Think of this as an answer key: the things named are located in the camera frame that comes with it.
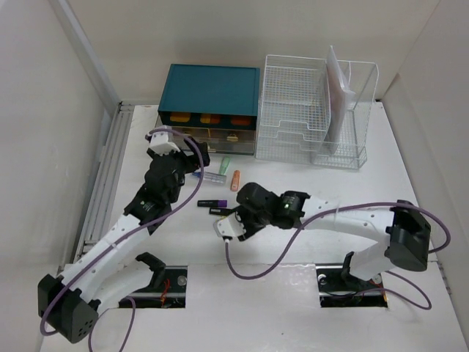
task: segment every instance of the plastic bag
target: plastic bag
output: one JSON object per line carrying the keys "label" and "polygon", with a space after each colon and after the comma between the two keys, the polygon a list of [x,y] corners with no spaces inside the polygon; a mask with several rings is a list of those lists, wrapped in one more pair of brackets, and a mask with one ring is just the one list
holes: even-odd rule
{"label": "plastic bag", "polygon": [[340,132],[347,115],[347,109],[352,104],[355,93],[350,90],[349,82],[342,72],[336,53],[332,48],[329,49],[326,60],[328,71],[329,97],[330,97],[330,125],[326,141],[330,151],[334,154],[339,146]]}

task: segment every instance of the screw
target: screw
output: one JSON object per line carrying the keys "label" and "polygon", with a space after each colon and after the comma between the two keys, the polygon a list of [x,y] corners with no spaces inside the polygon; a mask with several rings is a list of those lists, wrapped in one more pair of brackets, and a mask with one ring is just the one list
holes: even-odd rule
{"label": "screw", "polygon": [[328,278],[328,277],[327,277],[326,275],[324,275],[324,274],[319,274],[319,275],[317,276],[317,281],[319,282],[320,285],[323,286],[323,285],[327,284],[327,282],[325,281],[327,278]]}
{"label": "screw", "polygon": [[188,283],[188,278],[185,277],[184,275],[177,277],[177,284],[179,286],[186,286],[187,283]]}
{"label": "screw", "polygon": [[375,284],[380,284],[381,282],[383,282],[383,279],[381,279],[381,275],[376,275],[376,276],[373,276],[372,277],[372,281],[375,283]]}

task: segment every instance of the white table surface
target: white table surface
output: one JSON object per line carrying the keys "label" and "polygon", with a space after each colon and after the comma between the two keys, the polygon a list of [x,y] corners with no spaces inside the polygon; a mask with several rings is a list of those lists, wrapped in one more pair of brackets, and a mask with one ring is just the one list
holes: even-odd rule
{"label": "white table surface", "polygon": [[[143,135],[155,125],[157,106],[137,106],[111,214],[115,221],[143,182],[149,166]],[[352,204],[407,199],[416,203],[382,104],[373,105],[367,139],[368,161],[357,172],[320,169],[232,156],[229,175],[241,171],[242,184],[254,181],[281,193],[305,191],[323,199]],[[214,155],[208,171],[218,171]],[[188,177],[180,199],[193,190]],[[244,282],[226,267],[223,241],[212,230],[214,218],[197,208],[197,199],[228,199],[228,185],[204,184],[189,205],[167,220],[132,255],[152,252],[168,265],[187,265],[185,309],[139,309],[126,351],[467,351],[437,263],[423,273],[398,271],[420,285],[434,308],[421,311],[389,295],[389,309],[321,309],[314,265],[341,262],[346,253],[371,242],[332,232],[304,232],[284,265],[264,279]],[[273,262],[291,232],[268,228],[230,248],[243,273]],[[404,282],[386,275],[384,285],[416,301],[423,298]],[[94,334],[95,351],[118,351],[130,317],[128,309],[106,313]],[[63,337],[46,338],[41,352],[88,351],[86,342],[70,345]]]}

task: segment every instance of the marker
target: marker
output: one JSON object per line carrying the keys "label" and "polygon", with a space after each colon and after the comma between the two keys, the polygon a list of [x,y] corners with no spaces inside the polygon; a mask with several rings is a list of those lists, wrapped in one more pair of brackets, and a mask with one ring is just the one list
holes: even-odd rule
{"label": "marker", "polygon": [[240,187],[240,178],[241,178],[241,171],[236,170],[233,173],[232,186],[231,186],[231,190],[233,192],[237,192],[237,189]]}
{"label": "marker", "polygon": [[228,206],[227,200],[198,200],[198,207],[203,208],[226,208]]}
{"label": "marker", "polygon": [[[200,172],[193,172],[192,175],[200,178]],[[213,172],[204,172],[204,181],[210,181],[214,183],[218,183],[220,185],[224,185],[226,183],[226,176],[214,174]]]}
{"label": "marker", "polygon": [[217,216],[228,216],[232,213],[232,209],[227,208],[210,208],[209,214],[210,215],[217,215]]}
{"label": "marker", "polygon": [[229,165],[229,158],[227,156],[225,156],[223,158],[223,160],[221,161],[221,164],[220,164],[220,169],[218,170],[218,173],[220,175],[226,175],[226,171],[228,169],[228,165]]}

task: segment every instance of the orange marker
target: orange marker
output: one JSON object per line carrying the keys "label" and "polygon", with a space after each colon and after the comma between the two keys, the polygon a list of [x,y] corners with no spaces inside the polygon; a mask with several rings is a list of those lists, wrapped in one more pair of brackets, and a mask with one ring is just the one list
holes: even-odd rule
{"label": "orange marker", "polygon": [[240,179],[241,179],[241,171],[236,170],[233,173],[233,179],[232,179],[232,187],[231,190],[233,192],[237,192],[237,189],[240,187]]}

